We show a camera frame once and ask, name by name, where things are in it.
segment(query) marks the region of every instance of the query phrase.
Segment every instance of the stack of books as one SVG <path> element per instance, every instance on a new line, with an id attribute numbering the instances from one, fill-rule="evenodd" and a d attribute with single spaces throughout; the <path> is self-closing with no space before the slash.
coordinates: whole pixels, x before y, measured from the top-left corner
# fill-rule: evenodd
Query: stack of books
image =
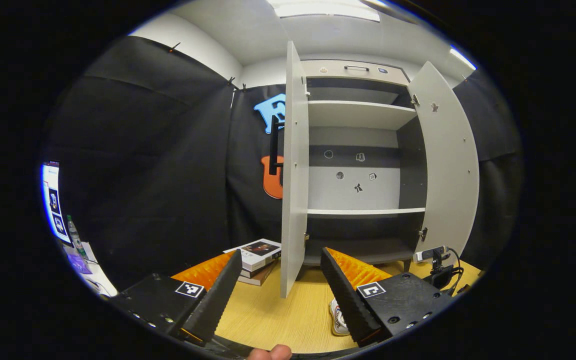
<path id="1" fill-rule="evenodd" d="M 282 254 L 282 244 L 268 239 L 259 239 L 228 249 L 224 253 L 241 249 L 241 274 L 238 278 L 242 283 L 258 285 L 265 282 L 272 272 L 277 259 Z"/>

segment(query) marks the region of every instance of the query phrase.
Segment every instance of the bottle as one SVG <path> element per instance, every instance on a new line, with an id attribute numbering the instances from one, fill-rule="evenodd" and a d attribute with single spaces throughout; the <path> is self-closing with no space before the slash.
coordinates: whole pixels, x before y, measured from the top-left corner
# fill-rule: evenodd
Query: bottle
<path id="1" fill-rule="evenodd" d="M 84 246 L 82 245 L 82 240 L 80 240 L 80 234 L 77 232 L 75 223 L 73 223 L 73 218 L 71 215 L 66 215 L 66 218 L 68 219 L 68 232 L 70 233 L 75 249 L 77 249 L 77 252 L 82 258 L 89 260 L 88 255 L 86 255 L 86 250 L 84 250 Z"/>

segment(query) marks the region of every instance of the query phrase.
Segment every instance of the open cabinet door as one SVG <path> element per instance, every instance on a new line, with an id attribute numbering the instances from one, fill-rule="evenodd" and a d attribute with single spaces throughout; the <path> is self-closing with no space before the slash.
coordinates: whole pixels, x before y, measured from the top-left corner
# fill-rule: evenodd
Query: open cabinet door
<path id="1" fill-rule="evenodd" d="M 427 233 L 415 251 L 448 246 L 461 255 L 473 229 L 480 189 L 473 130 L 455 92 L 430 62 L 408 91 L 413 103 L 416 98 L 428 171 L 422 226 Z"/>
<path id="2" fill-rule="evenodd" d="M 295 283 L 306 252 L 308 217 L 308 98 L 306 75 L 292 41 L 286 62 L 286 112 L 283 128 L 283 203 L 281 208 L 281 298 Z"/>

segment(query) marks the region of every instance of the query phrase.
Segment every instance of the hand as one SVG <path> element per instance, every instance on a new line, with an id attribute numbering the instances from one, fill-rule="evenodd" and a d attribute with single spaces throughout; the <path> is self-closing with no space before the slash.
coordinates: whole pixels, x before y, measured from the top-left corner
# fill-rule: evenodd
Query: hand
<path id="1" fill-rule="evenodd" d="M 277 344 L 270 351 L 260 348 L 252 349 L 247 360 L 288 360 L 291 356 L 293 356 L 293 351 L 290 347 Z"/>

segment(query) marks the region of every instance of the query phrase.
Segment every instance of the monitor screen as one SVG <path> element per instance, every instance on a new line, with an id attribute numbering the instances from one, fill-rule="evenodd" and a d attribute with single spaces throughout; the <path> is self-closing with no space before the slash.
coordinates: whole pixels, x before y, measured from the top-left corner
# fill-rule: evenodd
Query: monitor screen
<path id="1" fill-rule="evenodd" d="M 71 244 L 68 237 L 66 215 L 62 213 L 59 194 L 59 162 L 46 161 L 41 166 L 41 181 L 43 187 L 43 203 L 50 228 L 55 237 L 64 243 Z"/>

